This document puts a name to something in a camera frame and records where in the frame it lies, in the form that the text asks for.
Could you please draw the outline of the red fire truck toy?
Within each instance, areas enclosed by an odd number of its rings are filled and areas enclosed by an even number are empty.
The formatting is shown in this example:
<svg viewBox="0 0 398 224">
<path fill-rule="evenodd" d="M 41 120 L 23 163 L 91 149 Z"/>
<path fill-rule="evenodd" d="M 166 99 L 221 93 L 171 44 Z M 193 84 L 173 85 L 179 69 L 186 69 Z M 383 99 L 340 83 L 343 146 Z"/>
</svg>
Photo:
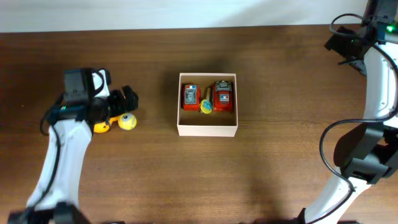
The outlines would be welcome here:
<svg viewBox="0 0 398 224">
<path fill-rule="evenodd" d="M 200 109 L 200 97 L 201 92 L 198 85 L 184 85 L 182 108 L 186 111 L 198 111 Z"/>
</svg>

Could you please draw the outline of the red fire truck with ladder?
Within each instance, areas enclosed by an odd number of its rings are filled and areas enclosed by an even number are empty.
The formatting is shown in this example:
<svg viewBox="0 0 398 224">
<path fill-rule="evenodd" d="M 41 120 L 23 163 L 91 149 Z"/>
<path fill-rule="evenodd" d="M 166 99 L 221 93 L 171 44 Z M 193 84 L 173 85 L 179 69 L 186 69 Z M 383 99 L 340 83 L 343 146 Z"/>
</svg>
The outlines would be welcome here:
<svg viewBox="0 0 398 224">
<path fill-rule="evenodd" d="M 213 87 L 213 110 L 233 110 L 233 82 L 226 80 L 215 82 Z"/>
</svg>

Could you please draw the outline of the orange rubber animal toy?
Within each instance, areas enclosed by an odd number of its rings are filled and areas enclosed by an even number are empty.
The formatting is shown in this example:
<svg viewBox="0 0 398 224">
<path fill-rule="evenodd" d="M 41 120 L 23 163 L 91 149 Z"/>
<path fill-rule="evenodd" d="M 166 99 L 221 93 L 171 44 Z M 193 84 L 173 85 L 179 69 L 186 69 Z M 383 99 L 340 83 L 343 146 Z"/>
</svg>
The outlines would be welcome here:
<svg viewBox="0 0 398 224">
<path fill-rule="evenodd" d="M 115 121 L 118 121 L 118 119 L 119 119 L 119 116 L 115 116 L 115 117 L 112 117 L 110 119 L 107 119 L 106 121 L 104 121 L 102 123 L 95 124 L 94 125 L 94 129 L 93 129 L 94 133 L 102 134 L 102 133 L 108 132 L 111 129 L 112 124 Z"/>
</svg>

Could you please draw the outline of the yellow wooden rattle drum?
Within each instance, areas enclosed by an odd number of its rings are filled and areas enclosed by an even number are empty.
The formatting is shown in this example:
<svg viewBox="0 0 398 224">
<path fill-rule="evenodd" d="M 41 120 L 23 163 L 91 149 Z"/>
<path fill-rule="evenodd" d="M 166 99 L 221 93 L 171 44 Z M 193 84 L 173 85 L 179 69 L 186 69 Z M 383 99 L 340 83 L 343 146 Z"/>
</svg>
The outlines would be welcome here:
<svg viewBox="0 0 398 224">
<path fill-rule="evenodd" d="M 200 103 L 200 112 L 203 114 L 210 114 L 213 111 L 213 106 L 210 101 L 211 88 L 206 89 L 205 97 Z"/>
</svg>

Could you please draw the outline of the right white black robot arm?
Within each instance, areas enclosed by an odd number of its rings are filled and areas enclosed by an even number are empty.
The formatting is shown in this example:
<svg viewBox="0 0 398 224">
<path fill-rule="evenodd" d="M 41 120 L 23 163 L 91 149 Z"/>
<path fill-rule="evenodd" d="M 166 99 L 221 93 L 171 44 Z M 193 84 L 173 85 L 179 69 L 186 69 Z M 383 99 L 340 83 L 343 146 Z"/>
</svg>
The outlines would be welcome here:
<svg viewBox="0 0 398 224">
<path fill-rule="evenodd" d="M 354 200 L 397 170 L 397 0 L 368 1 L 359 31 L 334 29 L 325 44 L 367 78 L 363 118 L 330 124 L 320 157 L 332 172 L 320 196 L 292 223 L 341 223 Z"/>
</svg>

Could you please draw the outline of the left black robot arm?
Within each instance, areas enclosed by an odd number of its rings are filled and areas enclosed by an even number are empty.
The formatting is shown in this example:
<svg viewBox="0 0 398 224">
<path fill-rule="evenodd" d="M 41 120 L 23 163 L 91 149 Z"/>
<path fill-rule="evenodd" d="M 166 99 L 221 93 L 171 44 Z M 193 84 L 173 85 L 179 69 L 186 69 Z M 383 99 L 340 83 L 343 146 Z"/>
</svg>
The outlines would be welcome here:
<svg viewBox="0 0 398 224">
<path fill-rule="evenodd" d="M 86 150 L 95 133 L 105 133 L 116 122 L 131 130 L 137 124 L 132 114 L 139 97 L 128 85 L 109 90 L 107 69 L 81 68 L 64 72 L 65 90 L 43 115 L 49 146 L 39 181 L 26 208 L 12 212 L 8 223 L 84 224 L 78 188 Z"/>
</svg>

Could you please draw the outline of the yellow grey toy ball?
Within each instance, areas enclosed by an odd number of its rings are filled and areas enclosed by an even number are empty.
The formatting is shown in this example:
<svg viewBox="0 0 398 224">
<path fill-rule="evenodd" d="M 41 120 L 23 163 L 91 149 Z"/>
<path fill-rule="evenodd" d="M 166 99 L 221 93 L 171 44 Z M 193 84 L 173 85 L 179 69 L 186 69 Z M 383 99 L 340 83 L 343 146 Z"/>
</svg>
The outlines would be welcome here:
<svg viewBox="0 0 398 224">
<path fill-rule="evenodd" d="M 132 113 L 124 113 L 118 119 L 118 125 L 123 130 L 132 130 L 136 124 L 137 119 Z"/>
</svg>

